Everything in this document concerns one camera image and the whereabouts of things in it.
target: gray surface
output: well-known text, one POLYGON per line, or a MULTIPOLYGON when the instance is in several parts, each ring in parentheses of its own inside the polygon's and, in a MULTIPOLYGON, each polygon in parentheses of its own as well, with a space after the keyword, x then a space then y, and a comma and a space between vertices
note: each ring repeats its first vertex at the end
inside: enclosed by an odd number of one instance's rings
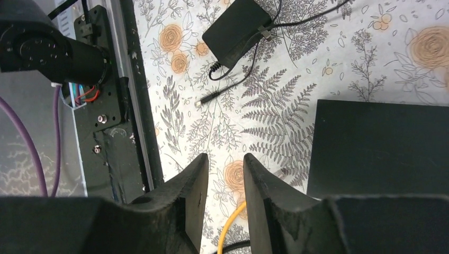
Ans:
MULTIPOLYGON (((51 0, 36 0, 49 13, 51 0)), ((44 167, 47 189, 55 173, 55 130, 52 98, 54 88, 37 71, 0 74, 0 96, 19 115, 36 145, 44 167)), ((72 111, 61 101, 59 122, 62 167, 58 196, 83 196, 81 170, 72 111)), ((40 195, 34 164, 22 138, 9 118, 0 111, 0 195, 40 195)))

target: bolt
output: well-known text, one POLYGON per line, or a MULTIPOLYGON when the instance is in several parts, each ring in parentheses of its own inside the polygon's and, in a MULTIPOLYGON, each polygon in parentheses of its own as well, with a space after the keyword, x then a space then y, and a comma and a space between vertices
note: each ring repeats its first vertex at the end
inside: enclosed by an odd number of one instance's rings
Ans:
POLYGON ((94 153, 99 154, 101 152, 101 147, 99 145, 94 146, 94 153))
POLYGON ((107 117, 106 117, 106 115, 99 115, 97 120, 99 123, 105 124, 107 122, 107 117))

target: tablecloth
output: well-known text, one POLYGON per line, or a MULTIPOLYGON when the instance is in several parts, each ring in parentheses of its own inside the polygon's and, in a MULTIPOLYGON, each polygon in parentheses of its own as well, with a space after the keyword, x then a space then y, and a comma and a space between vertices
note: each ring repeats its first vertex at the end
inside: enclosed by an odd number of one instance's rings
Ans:
MULTIPOLYGON (((279 5, 256 2, 271 16, 279 5)), ((275 23, 303 20, 340 2, 284 0, 275 23)), ((201 36, 230 4, 134 2, 165 181, 199 153, 209 155, 201 253, 216 251, 226 219, 245 200, 244 154, 253 153, 305 192, 317 99, 449 102, 449 1, 356 0, 309 23, 271 31, 273 40, 261 42, 252 75, 195 108, 195 101, 239 81, 250 66, 253 50, 226 79, 207 77, 216 58, 201 36)), ((249 238, 246 220, 243 212, 225 245, 249 238)))

